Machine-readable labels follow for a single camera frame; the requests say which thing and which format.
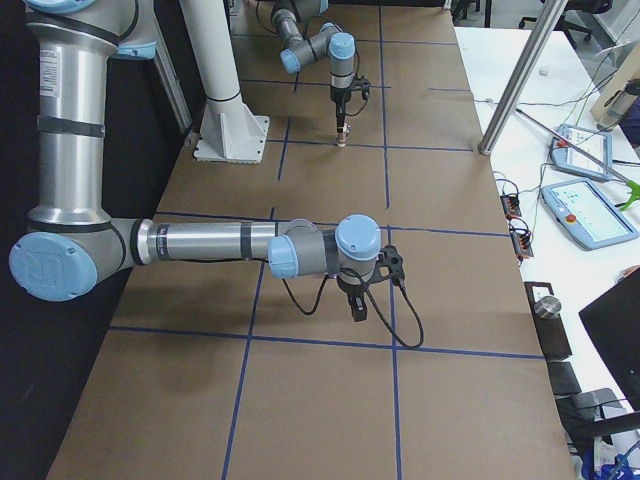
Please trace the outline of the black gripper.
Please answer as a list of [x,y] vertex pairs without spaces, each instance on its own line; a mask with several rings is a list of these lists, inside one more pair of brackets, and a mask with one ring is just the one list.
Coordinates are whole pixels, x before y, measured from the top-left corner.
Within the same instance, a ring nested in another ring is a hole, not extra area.
[[354,322],[367,319],[365,292],[367,281],[358,272],[340,272],[337,276],[339,288],[347,295]]
[[330,98],[336,106],[336,132],[345,132],[345,111],[347,110],[347,104],[351,100],[351,96],[352,93],[350,87],[330,87]]

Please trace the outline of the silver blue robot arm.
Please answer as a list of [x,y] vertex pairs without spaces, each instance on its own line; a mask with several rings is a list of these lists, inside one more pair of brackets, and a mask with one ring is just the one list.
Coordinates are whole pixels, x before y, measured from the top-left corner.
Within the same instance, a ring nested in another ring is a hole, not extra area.
[[330,97],[336,107],[337,142],[345,144],[349,133],[346,107],[356,83],[355,39],[333,22],[323,24],[311,37],[305,37],[299,28],[328,7],[328,1],[276,1],[270,20],[283,44],[280,59],[287,73],[299,73],[324,58],[330,60]]
[[[270,119],[242,99],[223,1],[179,1],[207,97],[195,159],[260,163]],[[24,1],[26,24],[39,41],[39,203],[28,214],[30,233],[11,248],[15,281],[32,296],[69,301],[134,265],[156,261],[260,261],[282,279],[304,315],[317,309],[324,282],[336,278],[354,321],[367,317],[365,295],[383,281],[376,222],[351,214],[333,230],[306,219],[290,222],[155,223],[112,218],[102,208],[107,63],[150,60],[162,37],[154,1]],[[353,91],[368,99],[356,76],[354,37],[334,23],[305,38],[303,21],[329,1],[275,1],[270,16],[283,42],[288,73],[328,58],[336,106],[337,145],[348,135],[346,106]],[[286,279],[324,274],[316,303],[304,310]]]

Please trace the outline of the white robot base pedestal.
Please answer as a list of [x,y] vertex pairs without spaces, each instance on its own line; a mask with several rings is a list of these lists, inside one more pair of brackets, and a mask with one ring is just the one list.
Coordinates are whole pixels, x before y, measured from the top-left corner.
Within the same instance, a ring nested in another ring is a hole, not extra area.
[[243,101],[224,2],[183,0],[180,6],[206,96],[194,157],[259,163],[270,119]]

